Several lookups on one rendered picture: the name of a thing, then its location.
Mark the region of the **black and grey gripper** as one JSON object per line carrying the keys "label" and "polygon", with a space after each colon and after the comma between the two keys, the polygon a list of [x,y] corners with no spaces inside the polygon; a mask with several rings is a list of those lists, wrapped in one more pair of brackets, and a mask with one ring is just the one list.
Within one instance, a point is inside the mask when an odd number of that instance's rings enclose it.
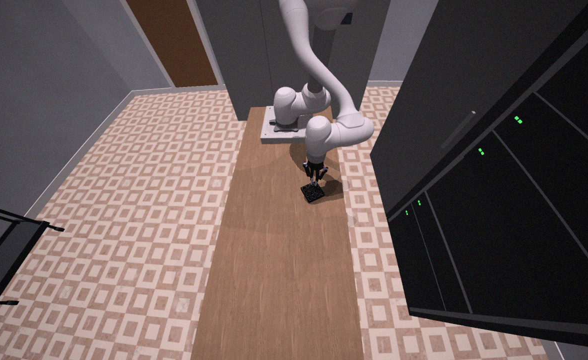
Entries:
{"label": "black and grey gripper", "polygon": [[[313,184],[313,172],[314,172],[314,170],[316,171],[315,186],[317,186],[317,183],[319,182],[319,180],[321,180],[323,178],[324,174],[328,172],[328,167],[324,167],[324,162],[320,162],[320,163],[316,164],[316,163],[313,163],[310,161],[308,161],[308,162],[304,161],[303,167],[305,169],[307,177],[310,177],[310,180],[311,180],[310,184],[311,185]],[[309,169],[309,167],[310,167],[310,169]],[[314,167],[316,167],[316,168],[314,168]],[[319,176],[319,172],[322,169],[323,169],[323,171]]]}

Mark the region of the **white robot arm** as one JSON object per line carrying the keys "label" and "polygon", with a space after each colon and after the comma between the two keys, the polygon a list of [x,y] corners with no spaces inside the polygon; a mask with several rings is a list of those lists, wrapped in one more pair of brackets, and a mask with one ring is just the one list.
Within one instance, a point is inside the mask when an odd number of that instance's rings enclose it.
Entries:
{"label": "white robot arm", "polygon": [[[351,95],[329,71],[328,63],[335,39],[336,28],[359,0],[278,0],[281,17],[291,41],[292,49],[308,71],[308,82],[301,92],[283,87],[275,93],[273,101],[274,132],[298,132],[300,116],[325,111],[334,96],[339,104],[336,123],[324,116],[314,116],[305,130],[307,159],[313,164],[325,160],[329,150],[348,147],[367,141],[375,126],[368,117],[355,109]],[[312,48],[309,42],[309,16],[313,17]]]}

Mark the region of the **black knob box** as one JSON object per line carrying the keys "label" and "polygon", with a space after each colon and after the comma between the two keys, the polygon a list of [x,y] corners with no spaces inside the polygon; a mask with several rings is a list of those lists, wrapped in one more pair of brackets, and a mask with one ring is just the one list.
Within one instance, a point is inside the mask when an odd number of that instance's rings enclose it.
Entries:
{"label": "black knob box", "polygon": [[300,188],[308,203],[315,201],[316,199],[323,198],[325,196],[323,190],[319,186],[319,183],[315,186],[315,181],[308,183],[307,185]]}

